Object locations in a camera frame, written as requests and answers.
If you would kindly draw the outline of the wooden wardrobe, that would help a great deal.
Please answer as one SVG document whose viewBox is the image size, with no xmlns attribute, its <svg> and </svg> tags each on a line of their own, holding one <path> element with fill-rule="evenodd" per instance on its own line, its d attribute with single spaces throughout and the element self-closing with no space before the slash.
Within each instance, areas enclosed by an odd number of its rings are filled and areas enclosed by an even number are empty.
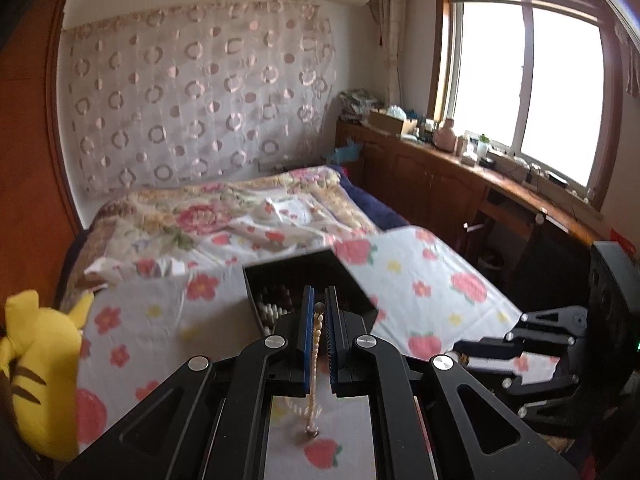
<svg viewBox="0 0 640 480">
<path fill-rule="evenodd" d="M 47 307 L 80 231 L 58 137 L 58 45 L 66 0 L 27 0 L 1 41 L 1 295 Z"/>
</svg>

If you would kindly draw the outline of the yellow striped plush toy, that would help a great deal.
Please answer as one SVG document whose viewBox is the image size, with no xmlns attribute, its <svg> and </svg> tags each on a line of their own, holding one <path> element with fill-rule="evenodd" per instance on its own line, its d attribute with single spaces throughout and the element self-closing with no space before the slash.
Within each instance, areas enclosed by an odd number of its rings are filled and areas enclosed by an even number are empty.
<svg viewBox="0 0 640 480">
<path fill-rule="evenodd" d="M 58 462 L 78 454 L 76 380 L 84 328 L 94 295 L 70 312 L 43 307 L 25 290 L 4 305 L 1 371 L 9 379 L 15 425 L 36 453 Z"/>
</svg>

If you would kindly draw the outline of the circle patterned sheer curtain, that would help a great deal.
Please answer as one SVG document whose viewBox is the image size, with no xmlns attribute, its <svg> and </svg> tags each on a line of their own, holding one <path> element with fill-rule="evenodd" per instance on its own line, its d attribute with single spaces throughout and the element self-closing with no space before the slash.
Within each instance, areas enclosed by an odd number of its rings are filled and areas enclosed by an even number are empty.
<svg viewBox="0 0 640 480">
<path fill-rule="evenodd" d="M 336 76 L 328 14 L 215 1 L 106 18 L 61 37 L 60 112 L 90 194 L 308 162 Z"/>
</svg>

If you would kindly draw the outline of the dark blue blanket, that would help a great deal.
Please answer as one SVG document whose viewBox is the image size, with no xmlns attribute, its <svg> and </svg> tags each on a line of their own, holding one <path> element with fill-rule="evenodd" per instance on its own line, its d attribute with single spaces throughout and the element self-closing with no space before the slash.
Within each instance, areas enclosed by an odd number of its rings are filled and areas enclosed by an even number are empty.
<svg viewBox="0 0 640 480">
<path fill-rule="evenodd" d="M 409 225 L 409 222 L 390 206 L 382 203 L 363 188 L 354 185 L 343 167 L 330 165 L 330 168 L 340 175 L 340 185 L 349 198 L 380 230 L 389 231 Z"/>
</svg>

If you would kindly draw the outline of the wooden sideboard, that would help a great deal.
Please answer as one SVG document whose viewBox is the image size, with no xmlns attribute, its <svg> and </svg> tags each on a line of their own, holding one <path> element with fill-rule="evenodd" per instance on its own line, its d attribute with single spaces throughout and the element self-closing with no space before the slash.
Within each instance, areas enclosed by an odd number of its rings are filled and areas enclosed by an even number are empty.
<svg viewBox="0 0 640 480">
<path fill-rule="evenodd" d="M 386 136 L 340 120 L 335 143 L 360 145 L 349 179 L 415 226 L 423 226 L 474 264 L 489 248 L 506 275 L 585 271 L 600 234 L 568 210 L 514 180 L 462 165 L 428 144 Z"/>
</svg>

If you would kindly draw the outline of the black jewelry box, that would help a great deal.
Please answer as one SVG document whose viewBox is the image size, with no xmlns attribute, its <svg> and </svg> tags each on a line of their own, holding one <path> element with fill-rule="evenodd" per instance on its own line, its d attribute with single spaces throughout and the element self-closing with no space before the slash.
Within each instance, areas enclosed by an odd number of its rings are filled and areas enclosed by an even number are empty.
<svg viewBox="0 0 640 480">
<path fill-rule="evenodd" d="M 244 266 L 243 275 L 262 335 L 274 332 L 281 315 L 300 309 L 306 286 L 314 289 L 315 302 L 323 302 L 326 289 L 334 286 L 338 306 L 361 315 L 367 330 L 372 330 L 378 317 L 378 309 L 363 288 L 329 249 Z"/>
</svg>

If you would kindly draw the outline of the floral quilt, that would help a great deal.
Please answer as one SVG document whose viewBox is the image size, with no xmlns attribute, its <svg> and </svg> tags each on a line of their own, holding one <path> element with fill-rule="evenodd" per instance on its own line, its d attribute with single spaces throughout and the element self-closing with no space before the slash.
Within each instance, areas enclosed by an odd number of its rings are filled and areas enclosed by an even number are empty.
<svg viewBox="0 0 640 480">
<path fill-rule="evenodd" d="M 55 304 L 67 312 L 88 290 L 287 256 L 380 231 L 328 166 L 130 192 L 104 204 L 70 248 Z"/>
</svg>

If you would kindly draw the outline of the floral strawberry bed sheet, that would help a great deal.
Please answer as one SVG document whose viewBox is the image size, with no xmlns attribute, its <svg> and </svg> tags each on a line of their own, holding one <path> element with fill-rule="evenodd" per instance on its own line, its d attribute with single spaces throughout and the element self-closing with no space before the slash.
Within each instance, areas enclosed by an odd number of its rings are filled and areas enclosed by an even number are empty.
<svg viewBox="0 0 640 480">
<path fill-rule="evenodd" d="M 337 243 L 335 255 L 378 310 L 373 333 L 428 359 L 461 339 L 506 334 L 520 310 L 435 235 L 406 226 Z M 191 356 L 235 356 L 259 337 L 240 266 L 135 280 L 96 296 L 77 378 L 77 437 L 88 446 Z M 371 479 L 369 405 L 318 380 L 318 438 L 303 402 L 272 404 L 270 479 Z"/>
</svg>

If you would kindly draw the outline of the window with wooden frame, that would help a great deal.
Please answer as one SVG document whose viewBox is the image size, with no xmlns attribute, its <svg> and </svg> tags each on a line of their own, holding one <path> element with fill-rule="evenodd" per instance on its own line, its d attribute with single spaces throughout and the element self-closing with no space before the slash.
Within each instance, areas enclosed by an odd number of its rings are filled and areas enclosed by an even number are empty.
<svg viewBox="0 0 640 480">
<path fill-rule="evenodd" d="M 431 118 L 453 119 L 600 209 L 622 109 L 604 0 L 436 0 Z"/>
</svg>

